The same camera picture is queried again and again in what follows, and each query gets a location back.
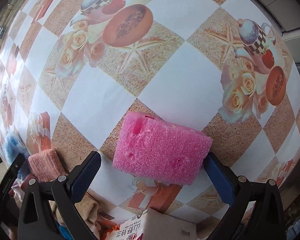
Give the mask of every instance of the table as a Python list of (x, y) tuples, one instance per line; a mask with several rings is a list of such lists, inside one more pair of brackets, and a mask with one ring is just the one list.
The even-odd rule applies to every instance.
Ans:
[(10, 133), (68, 171), (99, 149), (90, 190), (109, 224), (152, 207), (206, 237), (228, 205), (203, 169), (182, 186), (112, 168), (128, 111), (205, 132), (250, 181), (280, 186), (300, 158), (300, 76), (250, 0), (27, 0), (0, 53), (3, 161)]

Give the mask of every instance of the blue gripper pad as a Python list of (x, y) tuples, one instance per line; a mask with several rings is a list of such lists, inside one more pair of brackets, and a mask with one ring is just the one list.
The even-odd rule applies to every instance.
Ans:
[(232, 183), (223, 172), (225, 166), (218, 159), (214, 160), (211, 153), (204, 159), (203, 166), (222, 201), (231, 206), (235, 200), (235, 193)]
[(70, 200), (72, 203), (80, 202), (90, 187), (91, 182), (101, 167), (100, 154), (98, 152), (91, 152), (81, 165), (84, 165), (84, 167), (82, 168), (80, 165), (76, 166), (82, 168), (82, 170), (70, 186)]

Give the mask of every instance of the metal screw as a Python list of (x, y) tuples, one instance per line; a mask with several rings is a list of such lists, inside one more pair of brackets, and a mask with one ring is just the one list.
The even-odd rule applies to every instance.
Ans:
[(61, 176), (59, 176), (59, 178), (58, 178), (58, 180), (60, 181), (60, 182), (63, 182), (63, 181), (65, 181), (66, 180), (66, 175), (61, 175)]
[(238, 180), (239, 180), (240, 182), (246, 182), (246, 181), (247, 181), (247, 178), (246, 178), (245, 176), (239, 176), (239, 177), (238, 177)]
[(270, 184), (271, 186), (274, 186), (274, 185), (276, 184), (276, 182), (275, 182), (274, 179), (270, 179), (270, 180), (269, 180), (269, 184)]
[(35, 183), (35, 179), (29, 180), (29, 185), (33, 185)]

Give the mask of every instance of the pink towel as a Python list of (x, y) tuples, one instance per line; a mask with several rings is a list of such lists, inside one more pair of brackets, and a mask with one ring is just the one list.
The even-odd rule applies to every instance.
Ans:
[(31, 155), (28, 158), (32, 173), (39, 181), (49, 182), (67, 174), (58, 158), (55, 149), (48, 149)]

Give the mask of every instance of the teapot handle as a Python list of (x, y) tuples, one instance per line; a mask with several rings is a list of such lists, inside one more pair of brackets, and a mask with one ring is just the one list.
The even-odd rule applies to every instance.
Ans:
[(275, 43), (276, 43), (275, 35), (274, 35), (274, 32), (273, 32), (271, 26), (270, 26), (268, 23), (263, 23), (263, 24), (261, 25), (261, 29), (266, 33), (266, 30), (265, 30), (265, 29), (266, 29), (267, 26), (269, 27), (269, 29), (271, 30), (272, 35), (273, 35), (273, 38), (269, 38), (269, 39), (272, 41), (273, 44), (275, 44)]

